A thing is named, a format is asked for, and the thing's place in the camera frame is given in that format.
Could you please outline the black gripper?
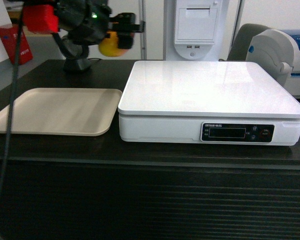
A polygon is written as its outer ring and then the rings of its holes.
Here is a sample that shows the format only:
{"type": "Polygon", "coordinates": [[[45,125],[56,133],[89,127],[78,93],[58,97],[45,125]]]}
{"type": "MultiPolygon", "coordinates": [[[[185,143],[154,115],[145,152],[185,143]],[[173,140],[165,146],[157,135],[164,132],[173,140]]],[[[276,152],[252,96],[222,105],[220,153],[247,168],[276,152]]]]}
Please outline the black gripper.
{"type": "Polygon", "coordinates": [[[129,50],[133,47],[133,33],[141,33],[136,14],[122,12],[110,18],[112,13],[107,0],[58,0],[55,15],[59,28],[68,32],[69,38],[78,43],[97,45],[104,39],[107,47],[129,50]]]}

